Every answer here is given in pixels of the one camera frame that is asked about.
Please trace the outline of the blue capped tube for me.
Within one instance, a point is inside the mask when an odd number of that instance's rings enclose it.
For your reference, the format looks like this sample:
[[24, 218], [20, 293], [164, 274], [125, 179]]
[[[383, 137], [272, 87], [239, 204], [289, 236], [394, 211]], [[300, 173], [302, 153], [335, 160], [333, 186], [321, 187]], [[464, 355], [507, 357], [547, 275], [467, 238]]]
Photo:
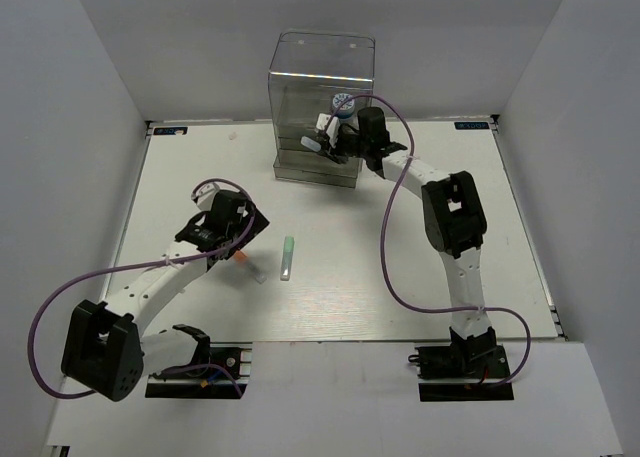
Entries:
[[307, 136], [301, 137], [300, 144], [314, 153], [319, 153], [322, 151], [322, 145], [316, 140]]

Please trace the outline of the orange capped tube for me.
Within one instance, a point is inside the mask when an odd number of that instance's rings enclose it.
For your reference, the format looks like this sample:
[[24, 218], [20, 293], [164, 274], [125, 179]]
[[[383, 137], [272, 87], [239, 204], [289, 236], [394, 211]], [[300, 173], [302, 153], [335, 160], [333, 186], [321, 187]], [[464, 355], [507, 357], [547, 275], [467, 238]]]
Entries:
[[254, 261], [244, 252], [237, 251], [233, 255], [234, 261], [240, 265], [249, 275], [259, 284], [263, 284], [266, 280], [266, 274]]

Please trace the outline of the blue patterned tape roll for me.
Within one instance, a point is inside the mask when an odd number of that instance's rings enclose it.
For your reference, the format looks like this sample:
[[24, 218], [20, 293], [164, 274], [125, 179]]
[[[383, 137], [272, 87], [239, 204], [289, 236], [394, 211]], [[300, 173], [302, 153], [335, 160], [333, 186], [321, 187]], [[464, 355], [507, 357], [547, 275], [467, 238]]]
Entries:
[[355, 113], [355, 99], [345, 92], [336, 93], [331, 100], [331, 112], [340, 122], [349, 121]]

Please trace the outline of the green capped tube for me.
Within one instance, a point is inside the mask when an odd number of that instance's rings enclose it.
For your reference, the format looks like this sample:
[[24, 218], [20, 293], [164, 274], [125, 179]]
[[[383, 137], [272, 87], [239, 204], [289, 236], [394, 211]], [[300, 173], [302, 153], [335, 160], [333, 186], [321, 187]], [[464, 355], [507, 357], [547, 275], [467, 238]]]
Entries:
[[291, 278], [293, 253], [295, 248], [295, 240], [293, 236], [286, 236], [283, 243], [283, 252], [280, 269], [280, 280], [289, 281]]

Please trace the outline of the clear drawer organizer box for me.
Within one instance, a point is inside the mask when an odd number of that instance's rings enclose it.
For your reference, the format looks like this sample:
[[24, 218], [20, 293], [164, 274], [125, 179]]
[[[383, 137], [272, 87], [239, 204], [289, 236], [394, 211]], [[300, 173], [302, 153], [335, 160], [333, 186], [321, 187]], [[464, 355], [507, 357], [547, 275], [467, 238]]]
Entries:
[[320, 113], [331, 114], [336, 93], [371, 94], [375, 39], [353, 33], [287, 30], [280, 34], [268, 74], [276, 158], [281, 180], [354, 188], [362, 163], [338, 165], [300, 144], [315, 139]]

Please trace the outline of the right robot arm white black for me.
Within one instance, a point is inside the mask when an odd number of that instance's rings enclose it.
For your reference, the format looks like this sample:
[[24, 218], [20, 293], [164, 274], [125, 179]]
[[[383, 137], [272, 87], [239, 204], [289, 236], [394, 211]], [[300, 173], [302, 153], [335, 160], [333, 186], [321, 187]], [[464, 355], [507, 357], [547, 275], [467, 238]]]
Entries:
[[487, 221], [475, 181], [466, 171], [447, 173], [415, 155], [415, 145], [391, 139], [384, 112], [365, 107], [358, 124], [320, 114], [311, 148], [336, 163], [360, 158], [396, 190], [406, 189], [422, 203], [427, 239], [444, 266], [450, 296], [451, 343], [423, 358], [427, 378], [470, 377], [483, 371], [496, 351], [496, 334], [485, 310], [480, 272]]

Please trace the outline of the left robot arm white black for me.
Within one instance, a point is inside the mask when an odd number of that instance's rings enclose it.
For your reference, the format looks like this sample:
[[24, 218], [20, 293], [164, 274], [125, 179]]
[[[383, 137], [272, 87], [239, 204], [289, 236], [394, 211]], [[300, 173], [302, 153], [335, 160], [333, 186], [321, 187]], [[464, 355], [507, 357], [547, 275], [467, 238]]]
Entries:
[[227, 375], [211, 359], [211, 339], [187, 324], [148, 333], [158, 314], [219, 261], [230, 259], [264, 231], [268, 219], [249, 197], [220, 190], [199, 200], [199, 212], [176, 233], [156, 264], [99, 303], [78, 304], [71, 315], [63, 374], [118, 402], [149, 375], [192, 378]]

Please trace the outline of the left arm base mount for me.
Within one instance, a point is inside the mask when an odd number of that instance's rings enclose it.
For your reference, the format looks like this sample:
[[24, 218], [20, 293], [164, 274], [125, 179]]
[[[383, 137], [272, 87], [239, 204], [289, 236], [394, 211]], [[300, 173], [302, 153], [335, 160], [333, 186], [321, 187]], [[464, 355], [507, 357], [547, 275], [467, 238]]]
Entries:
[[192, 366], [194, 370], [148, 377], [145, 397], [175, 400], [239, 400], [252, 366], [252, 343], [212, 344]]

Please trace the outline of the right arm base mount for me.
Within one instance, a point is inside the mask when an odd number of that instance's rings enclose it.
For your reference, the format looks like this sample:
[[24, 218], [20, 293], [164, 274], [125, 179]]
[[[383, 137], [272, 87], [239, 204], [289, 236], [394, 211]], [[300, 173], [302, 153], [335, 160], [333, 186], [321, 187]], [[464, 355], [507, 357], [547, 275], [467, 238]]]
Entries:
[[450, 346], [421, 346], [407, 358], [417, 370], [421, 402], [513, 401], [511, 383], [498, 385], [510, 375], [503, 346], [466, 365]]

